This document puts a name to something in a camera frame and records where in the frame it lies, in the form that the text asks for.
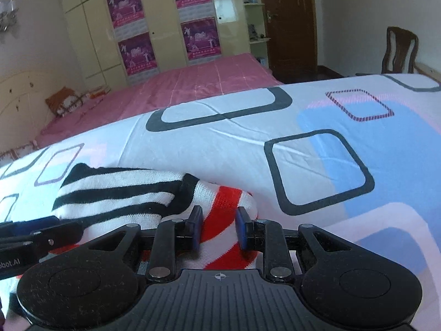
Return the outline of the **patterned white bed sheet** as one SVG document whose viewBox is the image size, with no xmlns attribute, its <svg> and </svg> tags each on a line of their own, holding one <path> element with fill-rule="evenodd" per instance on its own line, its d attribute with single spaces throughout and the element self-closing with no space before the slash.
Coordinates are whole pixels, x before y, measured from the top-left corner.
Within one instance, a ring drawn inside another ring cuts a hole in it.
<svg viewBox="0 0 441 331">
<path fill-rule="evenodd" d="M 187 216 L 122 225 L 1 279 L 3 330 L 438 330 L 440 84 L 419 74 L 180 103 L 1 168 L 189 173 L 256 202 L 256 265 L 185 268 Z"/>
</svg>

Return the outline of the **cream rounded headboard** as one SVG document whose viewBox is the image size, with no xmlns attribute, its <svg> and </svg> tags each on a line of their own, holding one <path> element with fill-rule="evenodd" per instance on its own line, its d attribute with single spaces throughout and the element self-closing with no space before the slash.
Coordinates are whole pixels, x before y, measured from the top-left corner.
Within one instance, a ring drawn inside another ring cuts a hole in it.
<svg viewBox="0 0 441 331">
<path fill-rule="evenodd" d="M 1 152 L 29 142 L 49 146 L 69 137 L 56 132 L 61 125 L 45 100 L 63 87 L 84 93 L 83 80 L 73 81 L 57 73 L 24 71 L 1 80 Z"/>
</svg>

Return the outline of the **upper left purple poster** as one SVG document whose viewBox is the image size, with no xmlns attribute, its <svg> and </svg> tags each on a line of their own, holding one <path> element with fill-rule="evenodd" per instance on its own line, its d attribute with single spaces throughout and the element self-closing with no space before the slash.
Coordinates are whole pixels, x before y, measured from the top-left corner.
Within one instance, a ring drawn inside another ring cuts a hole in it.
<svg viewBox="0 0 441 331">
<path fill-rule="evenodd" d="M 114 28 L 142 20 L 144 10 L 141 0 L 106 0 Z"/>
</svg>

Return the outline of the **dark wooden chair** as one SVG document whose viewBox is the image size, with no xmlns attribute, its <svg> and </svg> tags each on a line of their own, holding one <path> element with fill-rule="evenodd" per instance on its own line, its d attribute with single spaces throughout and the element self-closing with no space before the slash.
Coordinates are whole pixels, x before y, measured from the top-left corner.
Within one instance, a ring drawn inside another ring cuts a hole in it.
<svg viewBox="0 0 441 331">
<path fill-rule="evenodd" d="M 398 26 L 386 29 L 386 51 L 381 74 L 414 73 L 419 38 L 413 32 Z"/>
</svg>

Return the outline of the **dark brown wooden door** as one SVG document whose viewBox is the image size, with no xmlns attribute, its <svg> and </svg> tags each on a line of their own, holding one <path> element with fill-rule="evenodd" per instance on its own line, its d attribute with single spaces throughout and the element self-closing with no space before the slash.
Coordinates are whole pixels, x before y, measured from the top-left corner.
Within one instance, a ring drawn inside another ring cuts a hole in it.
<svg viewBox="0 0 441 331">
<path fill-rule="evenodd" d="M 315 0 L 262 0 L 274 77 L 290 84 L 317 70 Z"/>
</svg>

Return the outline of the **lower right purple poster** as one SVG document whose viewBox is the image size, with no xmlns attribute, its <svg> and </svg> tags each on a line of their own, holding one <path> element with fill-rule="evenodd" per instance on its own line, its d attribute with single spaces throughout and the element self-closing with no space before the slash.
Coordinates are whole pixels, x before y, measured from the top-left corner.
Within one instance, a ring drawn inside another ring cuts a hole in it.
<svg viewBox="0 0 441 331">
<path fill-rule="evenodd" d="M 221 55 L 221 43 L 214 17 L 183 22 L 181 29 L 188 61 Z"/>
</svg>

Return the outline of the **pink bed sheet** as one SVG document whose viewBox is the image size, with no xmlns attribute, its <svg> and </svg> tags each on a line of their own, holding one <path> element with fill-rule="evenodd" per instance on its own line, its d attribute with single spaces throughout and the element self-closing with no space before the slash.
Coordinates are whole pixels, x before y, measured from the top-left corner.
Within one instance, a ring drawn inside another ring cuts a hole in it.
<svg viewBox="0 0 441 331">
<path fill-rule="evenodd" d="M 90 99 L 56 117 L 35 138 L 40 149 L 91 129 L 198 99 L 281 85 L 251 54 L 169 70 L 144 83 Z"/>
</svg>

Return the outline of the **wooden bed footboard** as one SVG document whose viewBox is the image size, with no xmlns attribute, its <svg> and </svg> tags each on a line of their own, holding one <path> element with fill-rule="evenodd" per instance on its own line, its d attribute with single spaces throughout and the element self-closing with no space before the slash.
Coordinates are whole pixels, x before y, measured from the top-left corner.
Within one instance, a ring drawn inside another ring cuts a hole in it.
<svg viewBox="0 0 441 331">
<path fill-rule="evenodd" d="M 427 66 L 422 62 L 416 62 L 414 65 L 414 70 L 417 71 L 418 74 L 423 76 L 427 76 L 430 79 L 433 79 L 437 83 L 441 84 L 441 72 L 435 70 L 435 68 Z"/>
</svg>

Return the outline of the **striped knit child sweater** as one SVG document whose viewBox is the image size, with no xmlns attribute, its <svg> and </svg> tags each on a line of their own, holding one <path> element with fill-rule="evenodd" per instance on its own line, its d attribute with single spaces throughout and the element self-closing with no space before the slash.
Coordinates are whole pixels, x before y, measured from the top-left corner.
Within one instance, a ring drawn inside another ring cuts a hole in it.
<svg viewBox="0 0 441 331">
<path fill-rule="evenodd" d="M 203 209 L 200 253 L 186 256 L 185 268 L 240 270 L 253 268 L 257 254 L 240 250 L 235 234 L 235 210 L 245 207 L 257 217 L 256 202 L 245 191 L 202 181 L 189 173 L 141 168 L 98 167 L 76 164 L 61 181 L 50 179 L 36 187 L 29 172 L 4 169 L 1 196 L 19 194 L 12 215 L 25 217 L 31 208 L 38 216 L 53 213 L 63 222 L 80 223 L 82 239 L 55 248 L 55 257 L 122 225 L 137 223 L 154 229 L 160 222 Z"/>
</svg>

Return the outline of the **silver wall ornament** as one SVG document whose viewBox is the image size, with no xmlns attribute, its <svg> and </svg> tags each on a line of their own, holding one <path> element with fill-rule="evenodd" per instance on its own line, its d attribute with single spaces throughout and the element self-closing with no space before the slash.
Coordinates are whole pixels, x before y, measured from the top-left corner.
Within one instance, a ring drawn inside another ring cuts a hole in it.
<svg viewBox="0 0 441 331">
<path fill-rule="evenodd" d="M 15 0 L 0 3 L 0 32 L 6 32 L 17 23 L 17 12 L 18 7 Z"/>
</svg>

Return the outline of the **cream wardrobe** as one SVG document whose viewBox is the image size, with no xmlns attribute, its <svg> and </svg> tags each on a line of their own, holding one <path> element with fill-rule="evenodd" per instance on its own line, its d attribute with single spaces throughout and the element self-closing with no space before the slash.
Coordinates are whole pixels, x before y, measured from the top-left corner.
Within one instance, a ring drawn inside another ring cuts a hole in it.
<svg viewBox="0 0 441 331">
<path fill-rule="evenodd" d="M 175 0 L 141 0 L 144 18 L 114 28 L 106 0 L 61 0 L 67 31 L 86 85 L 120 89 L 159 73 L 248 53 L 250 41 L 243 0 L 211 0 L 178 9 Z M 188 61 L 181 24 L 214 17 L 221 55 Z M 149 33 L 158 67 L 127 76 L 118 43 Z"/>
</svg>

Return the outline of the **white patterned pillow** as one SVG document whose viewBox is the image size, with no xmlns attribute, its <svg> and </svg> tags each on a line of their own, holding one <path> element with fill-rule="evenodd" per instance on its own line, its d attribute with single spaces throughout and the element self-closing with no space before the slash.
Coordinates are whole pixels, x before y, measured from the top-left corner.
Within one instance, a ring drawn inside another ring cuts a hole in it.
<svg viewBox="0 0 441 331">
<path fill-rule="evenodd" d="M 37 142 L 35 140 L 32 140 L 22 146 L 18 146 L 5 152 L 1 152 L 1 165 L 9 164 L 12 161 L 27 156 L 28 154 L 36 150 L 38 150 Z"/>
</svg>

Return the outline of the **cream corner shelf unit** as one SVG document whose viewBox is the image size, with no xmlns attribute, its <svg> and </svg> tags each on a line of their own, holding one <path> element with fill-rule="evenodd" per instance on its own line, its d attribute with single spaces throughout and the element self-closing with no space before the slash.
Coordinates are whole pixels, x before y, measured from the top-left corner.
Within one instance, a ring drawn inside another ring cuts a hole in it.
<svg viewBox="0 0 441 331">
<path fill-rule="evenodd" d="M 269 69 L 268 42 L 266 31 L 265 4 L 263 0 L 243 0 L 248 25 L 250 51 L 254 58 Z"/>
</svg>

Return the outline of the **lower left purple poster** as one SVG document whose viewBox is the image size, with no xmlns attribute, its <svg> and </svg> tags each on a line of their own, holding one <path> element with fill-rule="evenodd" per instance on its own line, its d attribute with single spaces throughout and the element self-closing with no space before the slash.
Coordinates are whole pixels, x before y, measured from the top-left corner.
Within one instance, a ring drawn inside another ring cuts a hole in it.
<svg viewBox="0 0 441 331">
<path fill-rule="evenodd" d="M 148 32 L 118 43 L 127 76 L 134 76 L 158 67 Z"/>
</svg>

